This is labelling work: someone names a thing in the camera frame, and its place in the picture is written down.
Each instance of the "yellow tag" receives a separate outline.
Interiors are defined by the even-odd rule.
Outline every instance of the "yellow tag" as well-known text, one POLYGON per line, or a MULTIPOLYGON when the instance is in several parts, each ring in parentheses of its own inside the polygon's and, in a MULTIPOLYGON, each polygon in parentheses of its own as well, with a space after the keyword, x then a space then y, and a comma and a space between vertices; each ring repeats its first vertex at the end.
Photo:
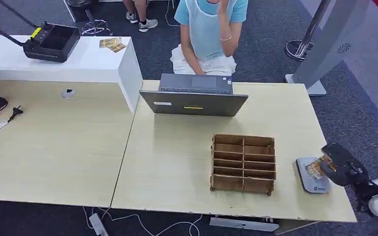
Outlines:
POLYGON ((31 37, 34 38, 34 37, 38 34, 38 32, 40 32, 40 30, 41 30, 40 27, 36 28, 36 29, 34 30, 34 32, 32 32, 31 37))
POLYGON ((183 107, 185 109, 198 109, 198 110, 202 110, 203 107, 183 107))

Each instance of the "white shorts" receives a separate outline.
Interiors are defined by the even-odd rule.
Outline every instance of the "white shorts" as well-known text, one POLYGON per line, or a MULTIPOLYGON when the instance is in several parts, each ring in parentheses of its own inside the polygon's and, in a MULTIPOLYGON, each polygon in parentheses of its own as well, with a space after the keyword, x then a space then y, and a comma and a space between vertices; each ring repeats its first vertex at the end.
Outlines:
MULTIPOLYGON (((175 74, 195 74, 186 61, 185 56, 183 56, 182 47, 180 44, 177 48, 172 50, 172 57, 170 60, 173 63, 173 71, 175 74)), ((207 75, 231 76, 235 72, 235 67, 237 66, 233 57, 227 58, 226 56, 199 60, 199 64, 207 75)))

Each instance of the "card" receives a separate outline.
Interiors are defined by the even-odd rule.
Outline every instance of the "card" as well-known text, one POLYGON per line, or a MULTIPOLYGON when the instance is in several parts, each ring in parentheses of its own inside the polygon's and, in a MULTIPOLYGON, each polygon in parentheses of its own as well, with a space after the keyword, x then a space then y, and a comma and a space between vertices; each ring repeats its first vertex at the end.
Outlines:
POLYGON ((114 53, 117 53, 117 52, 121 51, 125 47, 126 46, 124 44, 122 44, 122 43, 116 44, 116 45, 109 45, 109 46, 107 46, 107 48, 109 48, 114 53))
POLYGON ((121 43, 121 38, 108 38, 99 41, 99 48, 106 48, 110 45, 116 45, 121 43))

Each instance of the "robotic arm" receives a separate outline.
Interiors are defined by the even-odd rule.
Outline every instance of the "robotic arm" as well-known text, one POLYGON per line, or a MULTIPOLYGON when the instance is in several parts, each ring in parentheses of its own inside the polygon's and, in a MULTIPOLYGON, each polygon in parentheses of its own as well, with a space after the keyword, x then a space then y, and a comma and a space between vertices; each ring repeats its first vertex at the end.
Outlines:
POLYGON ((333 169, 321 162, 324 174, 337 185, 351 185, 358 201, 357 210, 378 219, 378 178, 370 179, 366 168, 338 143, 324 146, 322 152, 335 166, 333 169))

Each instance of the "power strip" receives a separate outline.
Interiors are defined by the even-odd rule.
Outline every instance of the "power strip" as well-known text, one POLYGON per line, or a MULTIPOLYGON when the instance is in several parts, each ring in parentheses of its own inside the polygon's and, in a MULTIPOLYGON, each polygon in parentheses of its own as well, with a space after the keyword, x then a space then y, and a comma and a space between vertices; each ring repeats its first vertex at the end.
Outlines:
POLYGON ((96 235, 100 236, 109 236, 108 232, 106 231, 102 221, 99 218, 99 215, 97 213, 94 213, 89 217, 89 221, 92 224, 92 227, 95 230, 96 235))

